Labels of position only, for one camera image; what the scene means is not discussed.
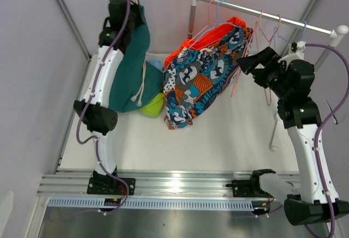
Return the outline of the light blue shorts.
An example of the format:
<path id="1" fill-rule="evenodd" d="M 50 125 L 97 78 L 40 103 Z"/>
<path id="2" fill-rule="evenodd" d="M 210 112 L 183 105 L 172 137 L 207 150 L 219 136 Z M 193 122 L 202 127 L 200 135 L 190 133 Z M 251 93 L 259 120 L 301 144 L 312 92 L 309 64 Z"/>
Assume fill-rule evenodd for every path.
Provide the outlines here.
<path id="1" fill-rule="evenodd" d="M 159 59 L 150 59 L 148 60 L 148 63 L 154 66 L 156 69 L 160 70 L 161 72 L 164 72 L 164 63 Z"/>

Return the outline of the teal green shorts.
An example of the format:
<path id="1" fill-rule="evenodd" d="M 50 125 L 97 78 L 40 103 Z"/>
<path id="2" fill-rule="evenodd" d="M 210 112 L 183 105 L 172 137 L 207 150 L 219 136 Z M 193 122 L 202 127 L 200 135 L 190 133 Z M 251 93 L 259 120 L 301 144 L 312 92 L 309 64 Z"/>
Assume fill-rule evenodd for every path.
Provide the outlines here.
<path id="1" fill-rule="evenodd" d="M 131 36 L 112 83 L 109 108 L 116 112 L 140 110 L 163 93 L 164 73 L 146 61 L 151 36 L 147 23 Z"/>

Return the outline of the blue hanger for patterned shorts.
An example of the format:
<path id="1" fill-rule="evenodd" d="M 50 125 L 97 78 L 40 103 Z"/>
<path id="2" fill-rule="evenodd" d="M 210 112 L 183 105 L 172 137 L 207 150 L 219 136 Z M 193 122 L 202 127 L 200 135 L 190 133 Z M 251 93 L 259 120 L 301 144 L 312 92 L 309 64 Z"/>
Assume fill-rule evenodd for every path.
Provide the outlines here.
<path id="1" fill-rule="evenodd" d="M 198 33 L 196 33 L 191 39 L 190 41 L 192 41 L 192 44 L 189 46 L 189 48 L 191 49 L 197 42 L 198 40 L 200 40 L 206 33 L 210 32 L 211 30 L 213 30 L 214 28 L 218 27 L 220 25 L 219 22 L 219 12 L 218 12 L 218 6 L 222 3 L 222 2 L 227 2 L 228 0 L 219 0 L 218 4 L 216 5 L 216 18 L 215 21 L 212 22 L 210 20 L 210 6 L 214 1 L 218 1 L 218 0 L 211 0 L 209 2 L 209 5 L 207 6 L 207 25 L 205 27 L 203 27 Z"/>

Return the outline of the patterned navy white shorts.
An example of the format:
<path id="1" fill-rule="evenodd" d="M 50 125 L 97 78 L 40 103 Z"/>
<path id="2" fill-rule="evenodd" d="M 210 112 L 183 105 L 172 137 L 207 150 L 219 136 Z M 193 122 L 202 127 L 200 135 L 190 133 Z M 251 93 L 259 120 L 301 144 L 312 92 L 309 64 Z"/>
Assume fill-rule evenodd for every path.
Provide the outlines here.
<path id="1" fill-rule="evenodd" d="M 201 50 L 184 48 L 165 70 L 163 93 L 169 129 L 192 126 L 234 79 L 251 28 L 235 27 Z"/>

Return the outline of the lime green shorts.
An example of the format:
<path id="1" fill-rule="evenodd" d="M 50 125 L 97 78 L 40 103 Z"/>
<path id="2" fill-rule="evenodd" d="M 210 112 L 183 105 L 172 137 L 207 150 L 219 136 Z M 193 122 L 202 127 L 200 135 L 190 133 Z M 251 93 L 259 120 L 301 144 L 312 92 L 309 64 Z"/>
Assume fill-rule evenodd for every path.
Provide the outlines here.
<path id="1" fill-rule="evenodd" d="M 148 117 L 159 116 L 164 105 L 164 94 L 158 93 L 147 105 L 140 108 L 140 112 Z"/>

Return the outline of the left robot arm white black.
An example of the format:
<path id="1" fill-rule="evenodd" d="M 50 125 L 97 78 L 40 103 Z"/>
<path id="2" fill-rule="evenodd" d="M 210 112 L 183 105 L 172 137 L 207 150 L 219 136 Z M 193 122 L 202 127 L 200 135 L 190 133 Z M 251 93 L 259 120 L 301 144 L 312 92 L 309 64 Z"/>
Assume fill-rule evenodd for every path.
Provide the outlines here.
<path id="1" fill-rule="evenodd" d="M 96 153 L 95 179 L 106 194 L 118 189 L 117 166 L 114 161 L 111 132 L 118 122 L 117 112 L 109 108 L 109 98 L 116 71 L 131 41 L 135 29 L 144 24 L 139 0 L 110 0 L 109 16 L 99 34 L 98 59 L 92 80 L 81 100 L 74 102 L 79 116 L 78 126 L 85 124 L 91 135 L 79 144 L 93 140 Z"/>

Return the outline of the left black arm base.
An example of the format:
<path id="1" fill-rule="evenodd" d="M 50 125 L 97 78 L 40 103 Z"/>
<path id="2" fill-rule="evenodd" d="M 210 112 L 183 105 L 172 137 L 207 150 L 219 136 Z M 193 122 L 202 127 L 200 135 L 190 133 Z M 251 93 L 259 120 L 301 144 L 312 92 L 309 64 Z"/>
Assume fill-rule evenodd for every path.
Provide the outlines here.
<path id="1" fill-rule="evenodd" d="M 126 195 L 126 186 L 120 180 L 93 171 L 89 178 L 87 194 L 93 195 Z"/>

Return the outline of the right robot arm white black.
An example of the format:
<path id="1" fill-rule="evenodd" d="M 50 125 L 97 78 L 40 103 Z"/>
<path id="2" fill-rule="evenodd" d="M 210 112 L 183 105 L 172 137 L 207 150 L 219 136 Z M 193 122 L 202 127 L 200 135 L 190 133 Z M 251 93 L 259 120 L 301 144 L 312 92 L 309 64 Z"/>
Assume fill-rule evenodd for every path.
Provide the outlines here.
<path id="1" fill-rule="evenodd" d="M 347 215 L 348 202 L 339 198 L 322 149 L 324 121 L 309 96 L 314 65 L 296 55 L 282 58 L 271 47 L 239 58 L 237 64 L 256 84 L 270 88 L 278 97 L 278 115 L 291 139 L 300 174 L 297 189 L 273 170 L 255 170 L 250 192 L 258 197 L 264 193 L 275 197 L 292 225 L 333 222 Z"/>

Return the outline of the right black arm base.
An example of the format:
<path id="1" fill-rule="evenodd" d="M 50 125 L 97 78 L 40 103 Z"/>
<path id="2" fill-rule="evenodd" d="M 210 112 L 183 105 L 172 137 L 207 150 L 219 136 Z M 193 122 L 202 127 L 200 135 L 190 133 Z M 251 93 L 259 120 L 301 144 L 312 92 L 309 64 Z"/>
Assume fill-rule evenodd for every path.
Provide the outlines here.
<path id="1" fill-rule="evenodd" d="M 268 198 L 269 193 L 262 190 L 260 177 L 263 174 L 275 174 L 272 169 L 254 170 L 248 180 L 232 180 L 225 187 L 232 190 L 235 198 Z"/>

